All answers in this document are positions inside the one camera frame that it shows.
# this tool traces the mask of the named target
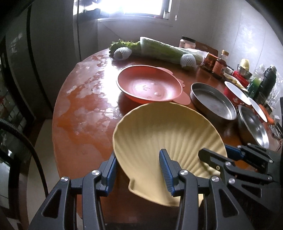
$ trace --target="black thermos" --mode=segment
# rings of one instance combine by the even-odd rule
[[[275,83],[276,83],[276,68],[275,66],[271,65],[267,70],[264,72],[264,79],[260,83],[255,95],[254,100],[258,104],[262,104],[265,101],[262,101],[262,97],[259,96],[260,93],[263,94],[265,99],[268,98],[271,90],[273,89]]]

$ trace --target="window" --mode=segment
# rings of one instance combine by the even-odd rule
[[[97,0],[85,10],[100,8],[109,16],[147,16],[169,19],[172,0]]]

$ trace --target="table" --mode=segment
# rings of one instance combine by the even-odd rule
[[[112,134],[116,124],[126,113],[140,105],[120,91],[116,78],[120,70],[137,64],[171,70],[175,77],[184,81],[187,94],[190,94],[190,86],[194,82],[203,82],[224,91],[222,82],[200,68],[196,72],[188,72],[179,65],[134,56],[125,61],[114,61],[109,57],[108,49],[93,54],[75,66],[56,101],[52,139],[60,177],[83,177],[98,169],[102,161],[108,160],[113,151]],[[193,103],[188,107],[196,110]],[[229,127],[215,127],[225,144],[241,144],[235,123]],[[270,149],[276,151],[279,141],[272,137],[267,124],[265,128]],[[243,168],[247,166],[244,162],[238,165]],[[109,197],[101,198],[106,222],[145,223],[177,215],[177,207],[164,207],[132,194],[128,190],[128,183],[129,179],[118,168],[112,193]],[[81,216],[81,197],[78,197],[77,204],[77,212]]]

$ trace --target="dish soap bottle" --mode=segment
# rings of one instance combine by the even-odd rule
[[[260,67],[258,69],[256,69],[254,71],[254,73],[252,74],[251,77],[251,81],[247,87],[248,90],[248,96],[253,99],[254,95],[260,85],[260,83],[262,82],[263,78],[264,78],[264,71],[265,71],[265,66],[264,64],[261,64]]]
[[[268,98],[273,86],[276,83],[276,68],[275,66],[271,65],[267,70],[264,72],[264,79],[260,83],[254,98],[257,101],[257,97],[262,94],[265,98]]]
[[[224,72],[227,67],[227,59],[228,59],[229,53],[225,50],[222,50],[221,57],[216,59],[215,65],[212,69],[212,75],[216,79],[222,79],[224,76]]]

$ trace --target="yellow shell-shaped plate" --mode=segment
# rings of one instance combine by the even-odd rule
[[[129,190],[165,206],[178,206],[180,198],[167,191],[158,158],[162,148],[182,169],[204,178],[219,172],[199,160],[200,149],[227,156],[220,135],[204,116],[170,102],[141,105],[127,113],[114,130],[113,148],[130,179]]]

